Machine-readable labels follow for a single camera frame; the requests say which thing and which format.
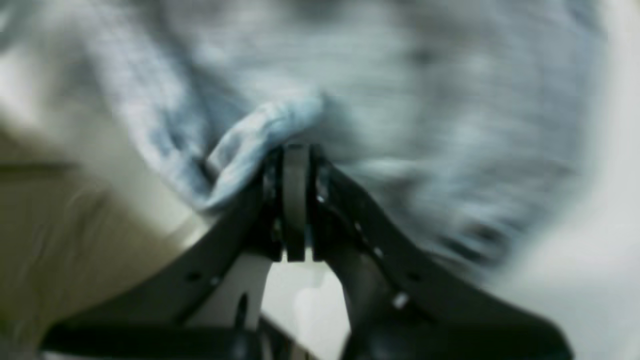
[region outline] metal rivet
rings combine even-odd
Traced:
[[[393,300],[393,305],[396,309],[400,310],[408,302],[409,302],[409,295],[405,293],[398,293],[398,295],[396,295],[396,297]]]

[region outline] light blue fabric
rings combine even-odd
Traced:
[[[76,18],[113,113],[195,209],[221,209],[274,146],[318,142],[420,248],[499,263],[580,172],[596,3],[313,4],[84,0]],[[390,68],[403,57],[412,72]]]

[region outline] black plastic arm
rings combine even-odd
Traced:
[[[131,291],[54,326],[42,349],[267,360],[257,323],[270,264],[284,250],[301,261],[305,247],[342,283],[352,329],[343,360],[572,358],[552,323],[436,265],[317,146],[273,151],[192,249]]]

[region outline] small hole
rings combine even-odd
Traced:
[[[190,272],[187,274],[187,277],[185,279],[187,280],[187,282],[196,282],[202,279],[202,274],[200,272]]]
[[[244,293],[238,302],[236,310],[236,329],[241,329],[246,325],[246,315],[249,310],[249,295]]]
[[[422,280],[422,277],[419,274],[415,273],[415,272],[408,272],[408,273],[406,273],[406,276],[411,281],[420,282],[420,280]]]

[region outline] screw hole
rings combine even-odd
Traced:
[[[190,272],[187,274],[185,280],[187,280],[187,282],[196,282],[198,280],[202,279],[202,274],[200,272]]]
[[[408,272],[406,273],[406,276],[413,282],[420,282],[422,280],[422,277],[415,272]]]

